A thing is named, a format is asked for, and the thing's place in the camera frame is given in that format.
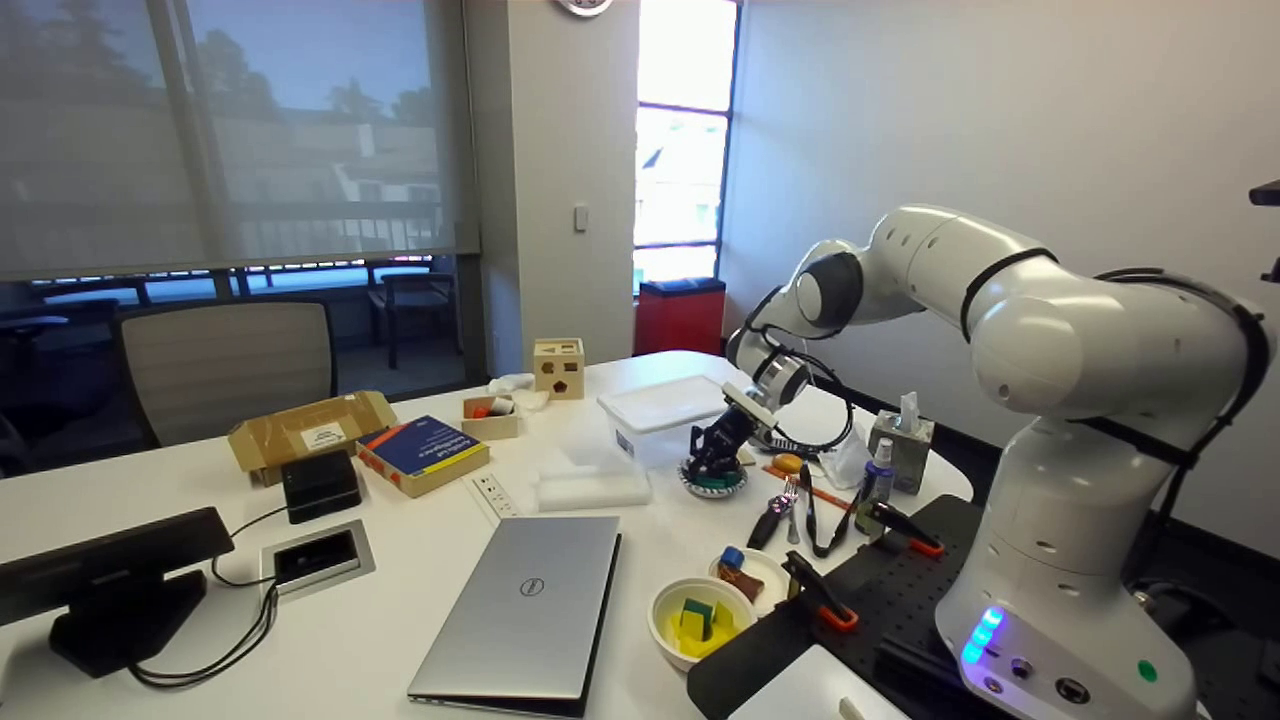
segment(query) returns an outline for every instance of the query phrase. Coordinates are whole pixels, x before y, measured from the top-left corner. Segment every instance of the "wall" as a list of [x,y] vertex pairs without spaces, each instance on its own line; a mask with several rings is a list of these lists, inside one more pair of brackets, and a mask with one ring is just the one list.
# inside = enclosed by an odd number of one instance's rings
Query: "wall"
[[595,20],[554,0],[466,13],[491,372],[524,372],[537,337],[632,355],[642,2]]
[[[819,234],[946,204],[1057,246],[1075,273],[1160,264],[1251,294],[1280,213],[1274,0],[749,0],[725,281],[733,321]],[[1003,442],[953,326],[911,317],[819,346],[845,378],[922,389],[946,424]],[[1276,372],[1190,475],[1182,515],[1280,554]]]

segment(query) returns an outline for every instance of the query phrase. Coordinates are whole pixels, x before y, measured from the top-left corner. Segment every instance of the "silver laptop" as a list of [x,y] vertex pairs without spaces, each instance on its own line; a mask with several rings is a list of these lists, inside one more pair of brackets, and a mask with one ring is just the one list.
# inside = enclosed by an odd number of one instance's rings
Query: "silver laptop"
[[617,543],[617,515],[504,519],[409,695],[579,714]]

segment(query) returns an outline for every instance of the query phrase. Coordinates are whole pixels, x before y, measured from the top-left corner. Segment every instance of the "white table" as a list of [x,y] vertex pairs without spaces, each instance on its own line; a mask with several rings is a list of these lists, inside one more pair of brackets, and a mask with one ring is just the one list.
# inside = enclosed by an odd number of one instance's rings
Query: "white table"
[[[605,396],[682,374],[744,383],[744,374],[717,355],[662,352],[590,368],[590,390]],[[401,418],[433,413],[458,424],[461,396],[470,390],[409,398],[396,403],[396,413]],[[491,439],[491,463],[486,471],[510,486],[515,512],[537,512],[531,480],[542,466],[583,460],[579,448],[591,448],[600,456],[617,451],[611,424],[591,396],[550,403],[545,413],[527,416],[515,439]],[[784,428],[810,439],[832,437],[841,428],[841,403],[832,396],[805,390],[784,413]],[[647,599],[676,577],[708,570],[725,543],[744,543],[765,501],[780,492],[780,484],[759,466],[749,471],[749,486],[728,505],[690,497],[676,471],[647,475],[651,501],[642,507],[617,507],[626,543],[600,635],[590,714],[698,714],[684,692],[684,676],[664,665],[647,635]],[[436,705],[414,705],[404,688],[433,635],[441,631],[453,599],[461,595],[473,564],[480,558],[498,515],[470,480],[458,480],[420,501],[409,501],[373,475],[364,475],[364,484],[368,501],[353,512],[336,512],[314,522],[288,522],[284,515],[277,515],[235,541],[235,554],[225,558],[225,570],[258,577],[263,569],[263,546],[360,515],[368,528],[375,570],[353,577],[326,590],[280,599],[277,631],[232,671],[188,692],[148,692],[130,671],[90,681],[48,650],[46,638],[57,610],[46,610],[0,626],[0,714],[475,714]],[[966,471],[956,471],[942,456],[927,460],[926,492],[901,501],[901,507],[915,512],[936,497],[974,497]],[[284,492],[254,486],[225,439],[17,475],[0,480],[0,558],[20,558],[46,546],[206,505],[218,505],[225,522],[235,528],[267,507],[280,507]],[[861,535],[852,532],[852,543],[845,543],[819,569],[848,558],[858,541]],[[769,550],[775,558],[790,550],[784,532],[769,543]],[[213,583],[192,620],[157,661],[148,661],[148,669],[208,665],[248,626],[258,599],[258,590],[227,590]]]

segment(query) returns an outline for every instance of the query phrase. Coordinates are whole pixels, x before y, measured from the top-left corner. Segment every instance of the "book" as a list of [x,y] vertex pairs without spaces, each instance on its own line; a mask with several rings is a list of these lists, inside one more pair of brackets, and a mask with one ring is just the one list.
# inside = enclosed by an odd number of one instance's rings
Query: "book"
[[486,466],[488,442],[436,416],[420,416],[364,439],[355,456],[404,497],[427,497],[433,486]]

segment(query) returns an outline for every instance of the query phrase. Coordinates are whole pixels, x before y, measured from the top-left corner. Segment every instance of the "yellow bowl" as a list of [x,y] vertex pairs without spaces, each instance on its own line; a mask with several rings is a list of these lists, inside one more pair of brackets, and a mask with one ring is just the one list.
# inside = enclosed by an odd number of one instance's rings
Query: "yellow bowl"
[[[717,606],[717,616],[728,610],[728,620],[725,616],[717,620],[711,643],[700,643],[700,647],[684,643],[682,647],[684,599],[700,599],[700,603]],[[721,577],[673,581],[668,588],[662,588],[651,595],[651,606],[647,606],[647,631],[676,671],[690,671],[698,661],[706,661],[711,647],[728,643],[736,631],[744,631],[754,623],[756,623],[754,599],[739,588],[725,583]]]

